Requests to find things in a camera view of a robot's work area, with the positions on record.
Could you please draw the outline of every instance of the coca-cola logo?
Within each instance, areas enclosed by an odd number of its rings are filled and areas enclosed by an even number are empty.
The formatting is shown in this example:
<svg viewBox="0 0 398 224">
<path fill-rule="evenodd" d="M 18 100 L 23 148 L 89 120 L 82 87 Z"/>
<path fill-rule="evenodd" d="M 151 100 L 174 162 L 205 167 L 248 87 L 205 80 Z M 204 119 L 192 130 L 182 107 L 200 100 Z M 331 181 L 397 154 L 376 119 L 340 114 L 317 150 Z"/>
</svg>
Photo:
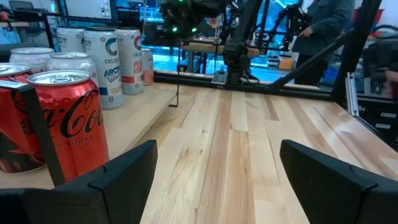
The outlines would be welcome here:
<svg viewBox="0 0 398 224">
<path fill-rule="evenodd" d="M 80 96 L 69 109 L 44 110 L 49 128 L 59 124 L 60 134 L 65 138 L 72 138 L 82 131 L 89 134 L 95 127 L 100 127 L 103 123 L 102 110 L 100 104 L 95 102 L 98 99 L 95 95 L 99 95 L 97 89 Z"/>
</svg>

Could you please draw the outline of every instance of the pull tab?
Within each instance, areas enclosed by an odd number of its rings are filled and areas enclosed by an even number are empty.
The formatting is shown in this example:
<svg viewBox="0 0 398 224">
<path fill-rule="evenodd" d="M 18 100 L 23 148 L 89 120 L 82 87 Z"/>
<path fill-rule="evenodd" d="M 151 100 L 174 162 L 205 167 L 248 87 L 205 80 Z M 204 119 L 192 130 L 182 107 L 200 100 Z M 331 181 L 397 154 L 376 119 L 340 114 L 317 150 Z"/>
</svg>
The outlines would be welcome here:
<svg viewBox="0 0 398 224">
<path fill-rule="evenodd" d="M 68 75 L 56 75 L 55 78 L 51 79 L 51 83 L 65 83 L 71 81 L 72 79 Z"/>
<path fill-rule="evenodd" d="M 7 71 L 7 70 L 8 70 L 7 67 L 0 67 L 0 72 L 5 72 L 5 71 Z"/>
</svg>

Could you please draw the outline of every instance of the celsius can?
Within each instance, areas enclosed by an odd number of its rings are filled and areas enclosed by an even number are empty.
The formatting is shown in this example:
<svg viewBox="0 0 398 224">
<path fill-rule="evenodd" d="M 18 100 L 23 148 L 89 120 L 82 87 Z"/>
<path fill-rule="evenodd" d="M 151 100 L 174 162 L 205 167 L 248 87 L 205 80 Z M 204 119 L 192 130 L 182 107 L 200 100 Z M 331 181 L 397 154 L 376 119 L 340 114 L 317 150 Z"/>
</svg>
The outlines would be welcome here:
<svg viewBox="0 0 398 224">
<path fill-rule="evenodd" d="M 86 51 L 97 66 L 102 107 L 113 109 L 124 103 L 119 72 L 118 41 L 113 29 L 87 29 Z"/>
<path fill-rule="evenodd" d="M 58 27 L 57 37 L 62 52 L 86 52 L 82 27 Z"/>
<path fill-rule="evenodd" d="M 142 69 L 144 70 L 144 85 L 154 82 L 154 56 L 150 49 L 142 50 Z"/>
<path fill-rule="evenodd" d="M 116 35 L 118 36 L 123 93 L 140 94 L 144 91 L 141 33 L 138 29 L 118 28 Z"/>
<path fill-rule="evenodd" d="M 86 53 L 62 52 L 50 54 L 48 71 L 54 70 L 80 70 L 88 72 L 91 79 L 98 86 L 97 68 L 93 59 Z"/>
<path fill-rule="evenodd" d="M 54 49 L 42 47 L 12 49 L 10 62 L 29 64 L 32 73 L 46 72 L 51 53 L 54 53 Z"/>
</svg>

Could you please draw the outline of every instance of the red soda can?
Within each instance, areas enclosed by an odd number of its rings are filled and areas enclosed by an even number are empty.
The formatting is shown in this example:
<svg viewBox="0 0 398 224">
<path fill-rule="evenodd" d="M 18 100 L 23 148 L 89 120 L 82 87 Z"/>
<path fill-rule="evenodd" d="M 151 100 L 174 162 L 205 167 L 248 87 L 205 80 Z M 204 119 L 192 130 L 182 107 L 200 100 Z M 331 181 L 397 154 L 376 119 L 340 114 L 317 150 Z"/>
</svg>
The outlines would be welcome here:
<svg viewBox="0 0 398 224">
<path fill-rule="evenodd" d="M 100 93 L 90 74 L 58 70 L 31 75 L 55 150 L 69 181 L 109 160 Z"/>
<path fill-rule="evenodd" d="M 30 65 L 0 63 L 0 80 L 27 83 L 29 75 Z M 44 165 L 20 93 L 0 87 L 0 169 L 16 173 Z"/>
</svg>

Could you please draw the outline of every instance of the black metal frame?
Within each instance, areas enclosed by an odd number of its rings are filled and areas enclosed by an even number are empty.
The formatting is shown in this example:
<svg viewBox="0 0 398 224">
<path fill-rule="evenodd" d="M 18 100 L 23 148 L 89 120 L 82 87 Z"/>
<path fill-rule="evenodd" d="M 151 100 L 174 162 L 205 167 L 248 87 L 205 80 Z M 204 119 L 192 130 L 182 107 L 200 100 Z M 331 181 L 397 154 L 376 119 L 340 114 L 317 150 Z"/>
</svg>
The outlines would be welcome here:
<svg viewBox="0 0 398 224">
<path fill-rule="evenodd" d="M 362 10 L 358 15 L 357 22 L 353 29 L 351 29 L 348 33 L 335 40 L 334 43 L 327 46 L 321 52 L 319 52 L 316 56 L 312 57 L 307 63 L 304 63 L 299 68 L 286 75 L 284 78 L 280 78 L 274 83 L 271 84 L 254 84 L 243 82 L 240 85 L 217 85 L 211 82 L 210 78 L 205 77 L 192 77 L 187 75 L 177 75 L 155 72 L 154 78 L 156 82 L 164 82 L 164 83 L 174 83 L 181 85 L 191 85 L 191 86 L 200 86 L 207 88 L 219 88 L 223 90 L 233 90 L 233 91 L 245 91 L 245 92 L 253 92 L 253 93 L 262 93 L 262 94 L 270 94 L 270 95 L 281 95 L 281 96 L 289 96 L 289 97 L 297 97 L 297 98 L 308 98 L 312 100 L 325 100 L 325 101 L 334 101 L 338 103 L 340 106 L 345 107 L 346 104 L 346 89 L 345 89 L 345 77 L 348 72 L 354 72 L 356 68 L 356 64 L 361 56 L 362 49 L 364 47 L 365 41 L 368 38 L 368 34 L 370 28 L 373 24 L 373 18 L 379 9 L 381 0 L 365 0 L 362 4 Z M 266 15 L 262 18 L 262 24 L 266 22 Z M 264 28 L 261 27 L 260 33 L 260 41 L 261 37 L 264 35 Z M 334 52 L 336 49 L 344 46 L 343 50 L 343 59 L 341 63 L 341 67 L 339 69 L 338 76 L 336 78 L 336 82 L 333 86 L 331 92 L 322 91 L 322 90 L 310 90 L 296 87 L 285 86 L 288 82 L 297 78 L 300 75 L 303 75 L 306 71 L 311 69 L 314 63 L 323 60 L 330 53 Z M 392 106 L 398 105 L 396 102 L 392 102 L 389 100 L 380 100 L 379 98 L 373 98 L 371 96 L 361 96 L 358 95 L 358 101 L 361 103 L 390 103 Z M 359 116 L 355 116 L 355 118 L 365 125 L 368 129 L 370 129 L 374 134 L 376 134 L 379 138 L 381 138 L 384 142 L 386 142 L 391 148 L 398 151 L 398 145 L 394 144 L 387 138 L 385 138 L 378 130 L 373 128 L 370 124 L 368 124 L 365 120 L 360 118 Z"/>
</svg>

